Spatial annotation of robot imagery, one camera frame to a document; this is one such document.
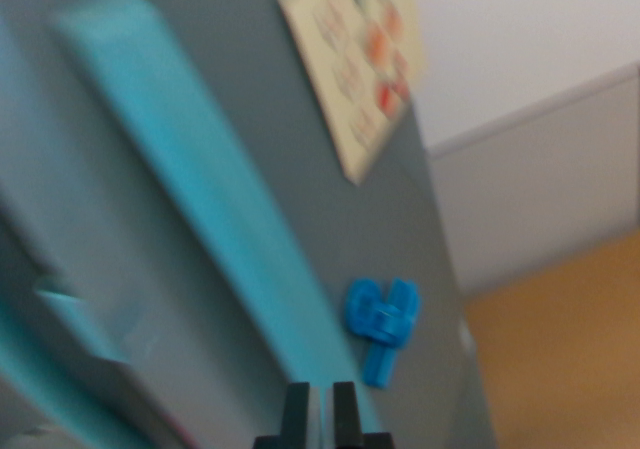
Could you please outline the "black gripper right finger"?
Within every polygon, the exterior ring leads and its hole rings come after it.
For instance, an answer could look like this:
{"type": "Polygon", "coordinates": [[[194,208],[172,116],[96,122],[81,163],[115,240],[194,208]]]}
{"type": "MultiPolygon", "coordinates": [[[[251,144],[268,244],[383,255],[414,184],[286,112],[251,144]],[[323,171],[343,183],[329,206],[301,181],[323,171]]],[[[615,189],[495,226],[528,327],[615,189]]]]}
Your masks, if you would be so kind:
{"type": "Polygon", "coordinates": [[[353,382],[333,384],[333,422],[335,448],[363,447],[363,432],[353,382]]]}

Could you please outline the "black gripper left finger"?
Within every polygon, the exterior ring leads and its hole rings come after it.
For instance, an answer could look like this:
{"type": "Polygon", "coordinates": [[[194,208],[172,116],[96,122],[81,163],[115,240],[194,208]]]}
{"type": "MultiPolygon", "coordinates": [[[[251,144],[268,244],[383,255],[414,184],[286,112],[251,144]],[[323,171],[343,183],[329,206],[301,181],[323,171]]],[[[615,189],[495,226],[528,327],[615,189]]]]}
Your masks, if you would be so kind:
{"type": "Polygon", "coordinates": [[[279,447],[282,449],[305,449],[311,386],[308,382],[296,382],[287,387],[279,447]]]}

